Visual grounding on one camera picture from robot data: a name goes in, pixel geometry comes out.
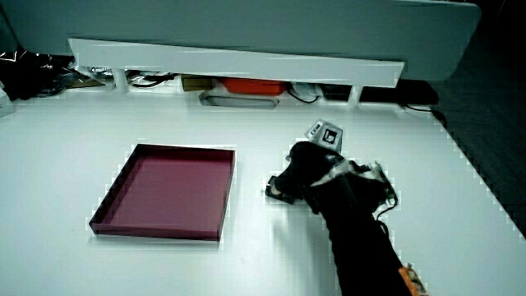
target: shelf leg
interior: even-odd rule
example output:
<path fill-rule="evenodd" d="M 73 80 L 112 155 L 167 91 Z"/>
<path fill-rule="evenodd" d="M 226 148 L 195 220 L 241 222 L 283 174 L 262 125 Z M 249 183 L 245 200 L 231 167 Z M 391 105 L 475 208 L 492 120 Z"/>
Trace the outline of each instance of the shelf leg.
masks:
<path fill-rule="evenodd" d="M 115 90 L 121 94 L 128 92 L 128 80 L 124 69 L 112 68 L 113 80 L 115 81 Z"/>
<path fill-rule="evenodd" d="M 363 86 L 353 86 L 351 93 L 348 95 L 349 106 L 355 107 L 360 103 L 360 95 L 362 95 Z"/>

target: white tabletop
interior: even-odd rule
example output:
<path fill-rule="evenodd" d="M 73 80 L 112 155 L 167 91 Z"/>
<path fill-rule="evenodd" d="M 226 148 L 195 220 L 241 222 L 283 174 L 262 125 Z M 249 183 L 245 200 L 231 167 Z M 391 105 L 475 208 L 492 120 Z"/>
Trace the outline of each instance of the white tabletop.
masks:
<path fill-rule="evenodd" d="M 524 238 L 427 113 L 87 90 L 17 100 L 0 118 L 0 294 L 340 294 L 323 219 L 261 184 L 319 118 L 343 128 L 344 156 L 387 171 L 400 201 L 384 218 L 391 241 L 432 296 L 523 294 Z M 93 235 L 87 223 L 137 143 L 235 146 L 219 245 Z"/>

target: tray rim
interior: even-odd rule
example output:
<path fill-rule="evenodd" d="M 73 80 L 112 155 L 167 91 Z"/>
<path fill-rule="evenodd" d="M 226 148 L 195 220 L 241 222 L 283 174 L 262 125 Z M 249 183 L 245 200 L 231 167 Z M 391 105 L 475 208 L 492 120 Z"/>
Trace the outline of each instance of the tray rim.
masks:
<path fill-rule="evenodd" d="M 175 238 L 175 239 L 190 239 L 190 240 L 216 240 L 220 241 L 221 234 L 224 227 L 224 220 L 226 217 L 226 210 L 228 207 L 228 199 L 230 196 L 233 178 L 234 178 L 234 170 L 235 170 L 235 164 L 236 164 L 236 146 L 180 146 L 180 145 L 160 145 L 160 144 L 150 144 L 150 143 L 138 143 L 133 147 L 133 151 L 126 160 L 125 164 L 121 168 L 120 172 L 118 173 L 118 176 L 114 179 L 110 189 L 108 192 L 106 192 L 104 198 L 100 202 L 99 206 L 97 207 L 97 210 L 92 215 L 90 222 L 88 225 L 91 227 L 93 233 L 95 235 L 97 234 L 105 234 L 105 235 L 124 235 L 124 236 L 136 236 L 136 237 L 152 237 L 152 238 Z M 229 182 L 228 187 L 224 196 L 224 208 L 223 208 L 223 219 L 221 220 L 221 223 L 217 229 L 217 231 L 196 231 L 196 230 L 190 230 L 190 229 L 157 229 L 157 228 L 151 228 L 151 227 L 138 227 L 139 224 L 129 224 L 126 225 L 114 225 L 113 227 L 109 226 L 109 224 L 104 224 L 102 221 L 108 214 L 109 210 L 111 209 L 111 206 L 117 199 L 118 193 L 122 190 L 122 187 L 124 186 L 127 178 L 130 176 L 130 173 L 132 172 L 132 169 L 135 167 L 136 162 L 141 157 L 141 153 L 147 152 L 147 151 L 163 151 L 163 150 L 189 150 L 189 151 L 225 151 L 230 152 L 228 155 L 228 158 L 230 160 L 230 175 L 229 175 Z M 133 232 L 138 232 L 142 234 L 133 235 Z M 158 233 L 196 233 L 201 235 L 195 235 L 195 236 L 189 236 L 189 237 L 174 237 L 166 235 L 159 235 Z M 204 236 L 203 234 L 212 234 L 217 232 L 215 237 L 213 236 Z"/>

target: pink tray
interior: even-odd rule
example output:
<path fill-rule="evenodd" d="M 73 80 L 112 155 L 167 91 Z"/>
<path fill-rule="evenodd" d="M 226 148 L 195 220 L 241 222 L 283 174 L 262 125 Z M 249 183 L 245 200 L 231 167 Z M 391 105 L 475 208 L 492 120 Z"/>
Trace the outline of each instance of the pink tray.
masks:
<path fill-rule="evenodd" d="M 235 152 L 137 145 L 90 221 L 96 234 L 220 240 Z"/>

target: cable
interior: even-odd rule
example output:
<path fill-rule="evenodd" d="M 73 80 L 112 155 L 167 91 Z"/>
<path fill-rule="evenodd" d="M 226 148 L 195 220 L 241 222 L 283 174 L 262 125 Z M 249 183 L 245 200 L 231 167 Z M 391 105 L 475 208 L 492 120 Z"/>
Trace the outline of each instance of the cable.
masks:
<path fill-rule="evenodd" d="M 380 216 L 390 210 L 393 210 L 396 206 L 398 205 L 398 198 L 395 198 L 394 199 L 394 204 L 392 206 L 390 206 L 389 208 L 383 210 L 380 212 L 380 214 L 378 214 L 378 216 L 376 217 L 376 221 L 379 221 L 378 219 L 380 219 Z"/>
<path fill-rule="evenodd" d="M 146 88 L 146 87 L 158 86 L 161 83 L 163 83 L 163 81 L 157 81 L 157 82 L 154 82 L 154 83 L 150 83 L 149 85 L 133 84 L 132 86 Z"/>
<path fill-rule="evenodd" d="M 401 104 L 400 106 L 402 107 L 405 107 L 405 108 L 408 108 L 408 109 L 411 109 L 411 110 L 415 110 L 415 111 L 420 111 L 420 112 L 429 112 L 431 114 L 433 114 L 433 116 L 442 123 L 442 125 L 444 126 L 444 128 L 447 128 L 447 121 L 445 120 L 445 115 L 440 112 L 440 111 L 436 111 L 436 110 L 425 110 L 425 109 L 418 109 L 418 108 L 414 108 L 414 107 L 411 107 L 407 104 Z"/>
<path fill-rule="evenodd" d="M 293 96 L 294 98 L 298 99 L 300 102 L 303 102 L 305 104 L 312 104 L 312 103 L 316 102 L 320 98 L 320 96 L 318 95 L 314 100 L 306 101 L 306 100 L 298 98 L 296 95 L 293 95 L 293 93 L 291 93 L 290 90 L 287 90 L 287 92 L 288 92 L 289 95 Z"/>

